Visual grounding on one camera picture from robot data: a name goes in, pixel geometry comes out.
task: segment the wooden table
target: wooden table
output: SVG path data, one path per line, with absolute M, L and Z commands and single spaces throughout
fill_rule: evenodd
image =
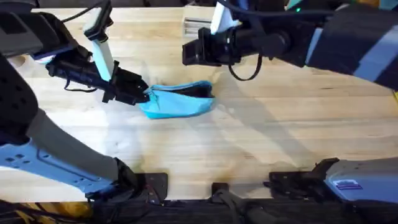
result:
M 60 19 L 81 9 L 48 9 Z M 182 65 L 186 10 L 113 9 L 109 44 L 121 67 L 150 84 L 197 80 L 214 84 L 214 109 L 194 118 L 149 120 L 138 107 L 101 103 L 101 91 L 63 90 L 28 60 L 20 68 L 40 107 L 64 130 L 93 149 L 116 156 L 134 172 L 169 174 L 168 199 L 207 198 L 225 181 L 242 197 L 268 197 L 261 186 L 275 170 L 309 170 L 324 158 L 365 160 L 398 156 L 398 106 L 390 90 L 357 78 L 265 60 L 250 82 L 223 68 Z M 67 24 L 86 48 L 86 17 Z M 254 58 L 235 66 L 250 75 Z M 0 198 L 13 202 L 79 201 L 77 189 L 19 170 L 0 169 Z

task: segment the cable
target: cable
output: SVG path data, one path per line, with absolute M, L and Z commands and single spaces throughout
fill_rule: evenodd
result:
M 61 22 L 69 22 L 69 21 L 71 21 L 71 20 L 73 20 L 73 19 L 76 19 L 77 17 L 80 17 L 80 16 L 86 14 L 88 11 L 90 11 L 90 10 L 94 9 L 95 7 L 99 6 L 99 5 L 102 4 L 103 2 L 104 2 L 104 1 L 99 1 L 99 2 L 97 2 L 97 3 L 95 3 L 95 4 L 93 4 L 92 6 L 88 7 L 87 9 L 85 9 L 85 10 L 79 12 L 78 14 L 76 14 L 76 15 L 74 15 L 74 16 L 71 16 L 71 17 L 68 17 L 68 18 L 66 18 L 66 19 L 61 20 Z
M 254 71 L 253 75 L 250 76 L 250 77 L 247 78 L 247 79 L 243 79 L 243 78 L 239 77 L 239 76 L 234 72 L 234 70 L 233 70 L 231 64 L 228 65 L 228 69 L 229 69 L 229 72 L 231 72 L 231 74 L 232 74 L 232 76 L 233 76 L 234 78 L 236 78 L 237 80 L 243 82 L 243 81 L 249 81 L 249 80 L 252 80 L 253 78 L 255 78 L 255 77 L 259 74 L 259 72 L 260 72 L 261 65 L 262 65 L 262 55 L 259 54 L 259 56 L 258 56 L 258 58 L 257 58 L 256 71 Z
M 223 6 L 227 7 L 228 9 L 239 12 L 242 14 L 250 15 L 250 16 L 258 16 L 263 18 L 276 18 L 276 17 L 315 17 L 315 16 L 332 16 L 334 11 L 327 11 L 327 10 L 307 10 L 307 11 L 300 11 L 300 12 L 259 12 L 259 11 L 250 11 L 243 9 L 241 7 L 235 6 L 231 4 L 227 0 L 217 0 L 218 3 L 222 4 Z

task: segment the blue pouch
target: blue pouch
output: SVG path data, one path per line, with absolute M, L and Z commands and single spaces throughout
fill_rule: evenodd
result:
M 209 111 L 214 102 L 209 81 L 175 86 L 153 85 L 145 93 L 150 101 L 140 103 L 139 107 L 150 119 L 202 114 Z

